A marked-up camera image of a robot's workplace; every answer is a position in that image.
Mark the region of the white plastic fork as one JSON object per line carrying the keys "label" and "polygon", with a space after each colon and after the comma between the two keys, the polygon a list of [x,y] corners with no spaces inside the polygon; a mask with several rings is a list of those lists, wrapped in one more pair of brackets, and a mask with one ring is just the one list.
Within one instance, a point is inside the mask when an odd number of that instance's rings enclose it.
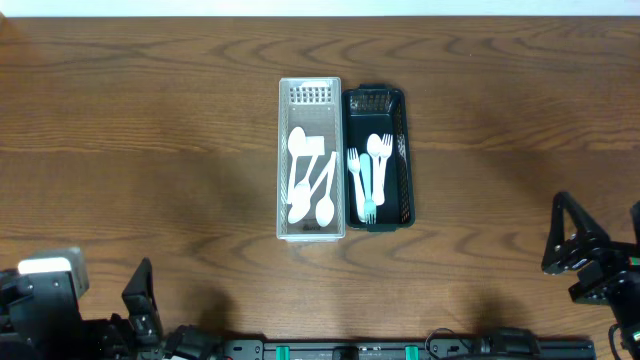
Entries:
{"label": "white plastic fork", "polygon": [[386,165],[389,157],[393,152],[393,136],[391,134],[384,134],[381,139],[381,150],[379,152],[380,155],[380,172],[381,172],[381,183],[385,183],[386,177]]}
{"label": "white plastic fork", "polygon": [[360,162],[356,148],[349,148],[347,151],[348,169],[353,176],[354,190],[355,190],[355,203],[358,219],[364,223],[364,190],[362,187],[362,180],[360,177]]}

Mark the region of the mint green plastic fork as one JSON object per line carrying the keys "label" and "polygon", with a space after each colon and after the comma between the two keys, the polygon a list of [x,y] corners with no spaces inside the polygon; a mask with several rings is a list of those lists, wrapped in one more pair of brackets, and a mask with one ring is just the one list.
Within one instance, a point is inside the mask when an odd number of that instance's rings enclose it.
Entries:
{"label": "mint green plastic fork", "polygon": [[376,223],[377,206],[373,200],[373,164],[369,154],[360,155],[360,167],[364,188],[364,217],[367,225]]}

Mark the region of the white plastic spoon bowl up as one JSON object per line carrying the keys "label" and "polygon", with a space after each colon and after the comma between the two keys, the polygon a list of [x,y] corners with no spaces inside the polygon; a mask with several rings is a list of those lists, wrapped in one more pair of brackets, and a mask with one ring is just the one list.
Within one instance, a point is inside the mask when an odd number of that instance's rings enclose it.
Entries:
{"label": "white plastic spoon bowl up", "polygon": [[287,203],[292,203],[292,194],[295,187],[296,165],[299,153],[306,145],[306,135],[301,127],[295,127],[288,138],[288,150],[292,156],[292,162],[289,170]]}

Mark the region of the white plastic spoon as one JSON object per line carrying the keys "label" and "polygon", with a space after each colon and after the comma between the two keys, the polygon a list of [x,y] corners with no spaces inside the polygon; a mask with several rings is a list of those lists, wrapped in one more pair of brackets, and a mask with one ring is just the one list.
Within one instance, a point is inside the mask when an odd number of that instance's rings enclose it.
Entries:
{"label": "white plastic spoon", "polygon": [[335,208],[330,197],[333,176],[335,172],[337,153],[333,152],[327,164],[326,189],[324,196],[316,205],[316,220],[321,227],[327,227],[334,216]]}
{"label": "white plastic spoon", "polygon": [[318,155],[313,155],[309,166],[306,170],[305,176],[304,178],[295,186],[293,195],[292,195],[292,206],[293,207],[300,207],[302,205],[303,202],[305,202],[308,198],[308,195],[310,193],[311,190],[311,185],[310,185],[310,176],[312,173],[312,170],[317,162],[318,159]]}
{"label": "white plastic spoon", "polygon": [[367,140],[367,152],[373,163],[373,201],[377,206],[382,205],[385,200],[380,170],[382,148],[380,137],[375,133],[371,134]]}
{"label": "white plastic spoon", "polygon": [[296,190],[294,190],[292,194],[292,208],[288,215],[288,222],[290,224],[297,223],[306,216],[311,206],[311,197],[319,188],[322,181],[328,176],[329,171],[334,168],[334,165],[335,157],[331,156],[310,189],[305,190],[301,183],[296,186]]}

